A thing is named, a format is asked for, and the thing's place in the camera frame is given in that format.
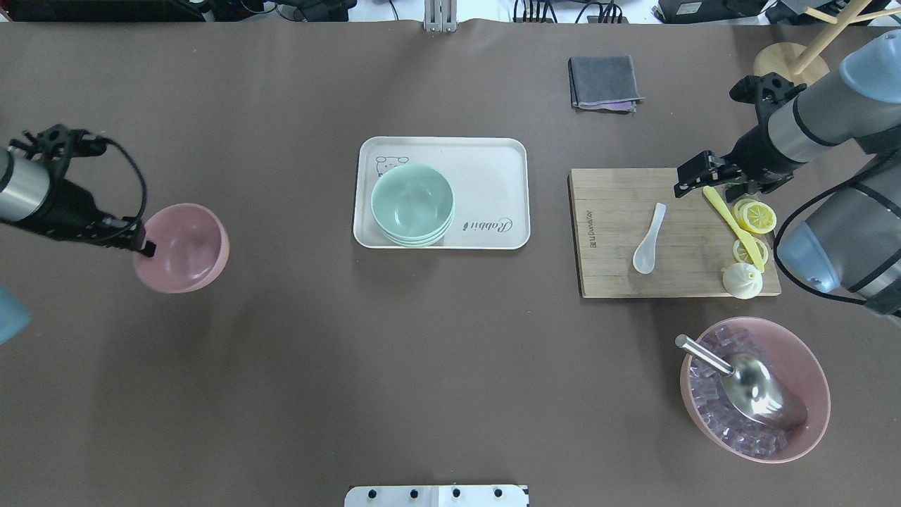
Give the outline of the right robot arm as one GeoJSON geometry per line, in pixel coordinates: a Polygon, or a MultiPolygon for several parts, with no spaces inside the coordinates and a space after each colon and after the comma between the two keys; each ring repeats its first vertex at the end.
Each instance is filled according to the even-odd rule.
{"type": "Polygon", "coordinates": [[[772,254],[786,278],[828,301],[898,320],[900,308],[899,32],[876,35],[814,84],[771,72],[740,78],[734,101],[756,125],[724,156],[702,151],[679,165],[673,193],[725,186],[734,202],[771,194],[853,142],[862,167],[780,220],[772,254]]]}

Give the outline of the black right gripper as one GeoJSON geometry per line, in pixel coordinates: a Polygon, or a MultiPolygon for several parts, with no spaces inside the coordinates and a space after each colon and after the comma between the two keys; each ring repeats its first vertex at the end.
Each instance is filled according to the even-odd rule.
{"type": "Polygon", "coordinates": [[[802,166],[775,147],[766,125],[757,125],[741,136],[723,161],[720,168],[720,158],[704,150],[679,165],[675,198],[681,199],[694,189],[724,184],[734,187],[728,194],[769,194],[790,182],[794,171],[802,166]]]}

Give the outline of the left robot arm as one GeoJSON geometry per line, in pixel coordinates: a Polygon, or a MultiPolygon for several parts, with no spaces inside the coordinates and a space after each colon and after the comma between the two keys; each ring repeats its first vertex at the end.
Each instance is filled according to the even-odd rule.
{"type": "Polygon", "coordinates": [[[157,245],[146,237],[142,216],[147,204],[144,176],[137,215],[116,216],[100,211],[93,195],[67,180],[54,177],[36,161],[7,151],[2,156],[2,222],[54,241],[135,251],[152,258],[157,245]]]}

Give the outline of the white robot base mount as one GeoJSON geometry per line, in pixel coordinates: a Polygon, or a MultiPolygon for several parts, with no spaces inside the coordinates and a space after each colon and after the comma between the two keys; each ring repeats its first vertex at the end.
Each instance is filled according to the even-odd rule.
{"type": "Polygon", "coordinates": [[[344,506],[529,506],[528,487],[517,484],[433,484],[352,487],[344,506]]]}

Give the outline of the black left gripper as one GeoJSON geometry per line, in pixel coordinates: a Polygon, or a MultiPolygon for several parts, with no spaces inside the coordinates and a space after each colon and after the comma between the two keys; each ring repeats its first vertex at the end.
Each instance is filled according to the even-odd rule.
{"type": "Polygon", "coordinates": [[[38,211],[17,221],[15,226],[56,241],[133,249],[146,258],[154,257],[156,244],[147,237],[144,225],[113,235],[131,220],[129,216],[119,219],[100,211],[86,189],[62,180],[38,211]]]}

